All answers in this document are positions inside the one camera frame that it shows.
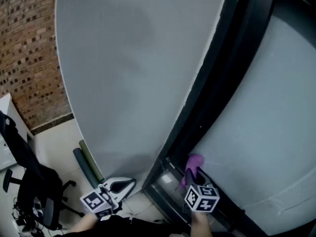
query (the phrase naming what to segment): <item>black office chair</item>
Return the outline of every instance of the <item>black office chair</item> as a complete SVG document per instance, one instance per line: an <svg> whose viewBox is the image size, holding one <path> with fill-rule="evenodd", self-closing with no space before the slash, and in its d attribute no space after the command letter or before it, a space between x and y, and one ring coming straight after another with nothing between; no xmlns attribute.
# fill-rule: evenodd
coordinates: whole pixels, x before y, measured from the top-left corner
<svg viewBox="0 0 316 237"><path fill-rule="evenodd" d="M75 186L76 183L68 181L62 185L55 170L41 165L30 146L18 134L15 122L1 111L0 133L16 162L26 168L22 180L12 178L12 170L8 169L3 181L5 192L8 191L10 183L20 185L17 206L21 211L50 230L61 228L58 218L62 209L67 209L83 217L83 213L73 210L62 202L62 200L67 201L67 198L63 197L64 190L69 185Z"/></svg>

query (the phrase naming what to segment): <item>brick wall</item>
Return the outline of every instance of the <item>brick wall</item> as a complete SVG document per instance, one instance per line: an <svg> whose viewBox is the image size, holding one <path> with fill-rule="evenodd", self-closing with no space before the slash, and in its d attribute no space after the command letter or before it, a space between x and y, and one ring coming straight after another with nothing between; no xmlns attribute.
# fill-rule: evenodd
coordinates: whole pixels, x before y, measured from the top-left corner
<svg viewBox="0 0 316 237"><path fill-rule="evenodd" d="M32 129L71 112L59 70L55 0L0 0L0 97Z"/></svg>

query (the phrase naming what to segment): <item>white floor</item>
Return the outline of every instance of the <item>white floor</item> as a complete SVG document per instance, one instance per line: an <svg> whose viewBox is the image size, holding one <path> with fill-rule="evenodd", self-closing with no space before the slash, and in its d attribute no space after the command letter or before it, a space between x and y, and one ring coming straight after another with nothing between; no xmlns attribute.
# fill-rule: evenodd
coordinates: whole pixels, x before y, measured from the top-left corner
<svg viewBox="0 0 316 237"><path fill-rule="evenodd" d="M81 204L79 198L92 190L89 182L84 176L76 158L73 155L73 149L79 147L79 141L82 139L76 121L70 120L61 125L53 127L35 136L35 151L41 164L53 168L59 174L63 183L68 180L74 180L76 187L69 186L64 195L68 197L68 206L84 211L85 208ZM21 179L24 174L24 168L16 165L11 167L12 177ZM0 172L0 237L19 236L13 224L12 206L13 200L17 197L19 186L10 184L8 193L2 189L5 171ZM142 181L136 187L139 190ZM142 192L129 197L123 202L123 210L118 213L120 216L129 216L133 214L140 219L154 221L164 219L162 214L156 207L146 198ZM79 220L79 217L69 211L60 213L60 223L70 228ZM49 237L47 229L43 229L46 237ZM52 236L62 234L60 231L50 231Z"/></svg>

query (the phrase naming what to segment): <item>tile floor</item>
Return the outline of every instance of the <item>tile floor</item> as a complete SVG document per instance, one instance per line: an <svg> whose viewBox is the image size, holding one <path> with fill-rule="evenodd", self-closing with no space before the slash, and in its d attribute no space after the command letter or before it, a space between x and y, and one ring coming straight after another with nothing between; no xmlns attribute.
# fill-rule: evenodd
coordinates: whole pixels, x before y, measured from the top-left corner
<svg viewBox="0 0 316 237"><path fill-rule="evenodd" d="M75 187L69 186L64 195L68 197L68 206L78 210L85 211L79 198L92 190L89 182L85 178L80 169L76 158L73 155L73 149L79 147L78 142L82 139L81 133L78 129L76 121L70 120L49 130L39 133L34 138L35 152L41 164L53 168L59 174L63 183L68 180L76 181ZM24 168L15 165L11 167L12 177L21 179L24 174ZM0 184L2 186L5 171L0 172ZM140 189L141 185L137 186L136 191ZM13 200L17 197L19 186L10 184L8 193L5 193L0 188L0 237L18 237L17 228L14 225L12 218ZM156 209L156 207L147 199L147 197L140 191L132 195L123 202L122 211L118 212L120 216L130 216L154 221L164 219L163 215ZM73 226L79 217L67 210L60 213L60 222L66 227ZM47 229L43 229L46 237L49 237ZM50 231L52 236L61 234L60 231Z"/></svg>

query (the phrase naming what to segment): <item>white wall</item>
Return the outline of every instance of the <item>white wall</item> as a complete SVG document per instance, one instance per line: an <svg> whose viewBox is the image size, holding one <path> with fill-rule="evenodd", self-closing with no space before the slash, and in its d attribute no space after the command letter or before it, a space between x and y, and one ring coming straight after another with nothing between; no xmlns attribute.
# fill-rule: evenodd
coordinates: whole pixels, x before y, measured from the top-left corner
<svg viewBox="0 0 316 237"><path fill-rule="evenodd" d="M232 99L195 147L268 235L316 218L316 50L272 16Z"/></svg>
<svg viewBox="0 0 316 237"><path fill-rule="evenodd" d="M152 166L209 47L223 0L57 0L67 94L104 176Z"/></svg>

